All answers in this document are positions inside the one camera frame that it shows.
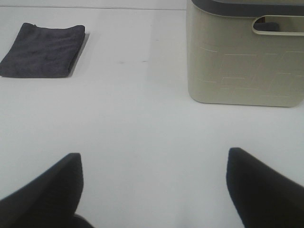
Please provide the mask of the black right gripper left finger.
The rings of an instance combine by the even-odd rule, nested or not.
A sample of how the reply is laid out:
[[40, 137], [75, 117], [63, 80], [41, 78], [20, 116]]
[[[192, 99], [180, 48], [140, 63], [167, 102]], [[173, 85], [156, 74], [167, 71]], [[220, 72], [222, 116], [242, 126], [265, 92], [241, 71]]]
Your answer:
[[84, 187], [81, 155], [69, 153], [19, 190], [1, 199], [2, 228], [91, 228], [76, 214]]

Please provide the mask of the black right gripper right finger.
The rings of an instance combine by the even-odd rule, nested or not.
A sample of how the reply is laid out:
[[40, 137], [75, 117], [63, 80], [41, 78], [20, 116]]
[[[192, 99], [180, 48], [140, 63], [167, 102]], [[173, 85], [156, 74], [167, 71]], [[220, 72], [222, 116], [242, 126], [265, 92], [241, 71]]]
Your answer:
[[230, 148], [226, 183], [246, 228], [302, 228], [304, 188], [241, 148]]

